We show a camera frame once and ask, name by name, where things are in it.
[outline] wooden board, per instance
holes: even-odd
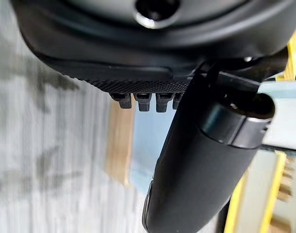
[[[129,185],[129,167],[132,157],[135,101],[132,109],[121,109],[111,102],[110,122],[106,155],[106,172],[116,181]]]

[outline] black plastic tab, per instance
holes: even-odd
[[[113,100],[119,102],[121,108],[123,109],[132,108],[132,98],[129,93],[127,94],[110,93],[110,96],[112,97]]]
[[[156,93],[157,97],[157,112],[165,113],[167,110],[167,103],[174,98],[174,93]]]
[[[139,111],[148,112],[150,110],[151,93],[134,93],[134,97],[138,101]]]
[[[183,93],[176,93],[175,96],[174,96],[174,100],[173,100],[173,109],[174,110],[177,110],[178,108],[178,105],[181,101],[181,98],[183,96]]]

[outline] light blue surface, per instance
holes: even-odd
[[[136,107],[130,182],[144,194],[148,191],[157,159],[176,112],[172,105],[169,102],[165,113],[157,113],[156,98],[153,95],[149,112],[139,112],[138,104]]]

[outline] textured black surface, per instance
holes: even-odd
[[[184,92],[190,81],[89,81],[109,93],[169,93]]]

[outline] yellow bar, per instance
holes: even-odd
[[[288,62],[282,76],[277,76],[276,81],[294,81],[296,79],[296,31],[288,45]]]
[[[226,217],[226,226],[224,233],[235,233],[236,231],[237,221],[241,209],[242,200],[244,197],[244,190],[246,187],[247,177],[248,170],[242,176],[242,178],[240,179],[240,181],[234,189]]]
[[[272,180],[272,186],[269,191],[269,196],[266,204],[266,208],[264,211],[264,215],[261,221],[261,226],[260,226],[260,233],[267,233],[269,229],[269,225],[271,222],[272,214],[273,214],[273,209],[275,206],[275,202],[279,193],[279,186],[280,186],[280,181],[283,176],[283,170],[285,168],[285,163],[286,163],[286,154],[281,151],[275,151],[275,153],[278,156],[278,161],[276,164],[275,168],[275,173],[274,177]]]

